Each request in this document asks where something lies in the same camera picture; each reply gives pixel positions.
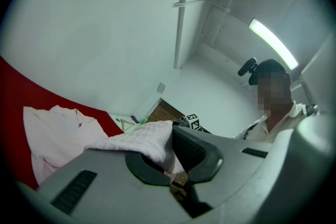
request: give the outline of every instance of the shirt collar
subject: shirt collar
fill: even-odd
[[[291,118],[295,118],[302,110],[302,104],[296,104],[296,101],[293,101],[293,106],[290,109],[290,111],[284,116],[289,116]],[[268,118],[267,114],[264,114],[259,120],[255,121],[254,123],[259,123],[266,121]]]

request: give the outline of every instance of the hat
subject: hat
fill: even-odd
[[[258,85],[258,77],[260,77],[260,75],[267,77],[267,75],[270,75],[271,73],[286,73],[286,71],[279,62],[274,59],[268,59],[257,66],[255,72],[248,80],[248,84]]]

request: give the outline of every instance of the ceiling light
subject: ceiling light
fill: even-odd
[[[280,55],[290,70],[293,70],[298,66],[298,62],[296,62],[294,56],[289,52],[286,46],[265,25],[253,19],[249,28],[266,41],[278,53],[278,55]]]

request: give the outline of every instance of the man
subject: man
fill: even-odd
[[[273,143],[280,131],[294,129],[307,116],[306,106],[292,100],[291,79],[276,60],[261,62],[250,84],[257,85],[258,109],[263,109],[265,115],[234,139]]]

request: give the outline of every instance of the garment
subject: garment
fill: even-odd
[[[303,106],[302,104],[296,104],[296,102],[294,101],[291,110],[282,118],[281,121],[279,121],[273,127],[270,133],[268,132],[266,125],[268,115],[267,114],[263,115],[259,120],[254,122],[257,123],[257,125],[254,126],[252,130],[249,131],[248,135],[246,136],[246,139],[273,143],[279,132],[287,129],[294,129],[296,125],[298,125],[299,122],[305,118],[302,106]],[[233,138],[244,139],[244,135],[246,134],[249,127],[240,132],[237,136],[234,136]]]
[[[184,169],[173,152],[172,130],[172,121],[149,122],[130,133],[99,140],[86,148],[141,152],[168,174],[178,174]]]
[[[23,120],[39,185],[80,155],[87,144],[108,138],[97,120],[84,116],[77,109],[57,105],[47,111],[25,106]]]

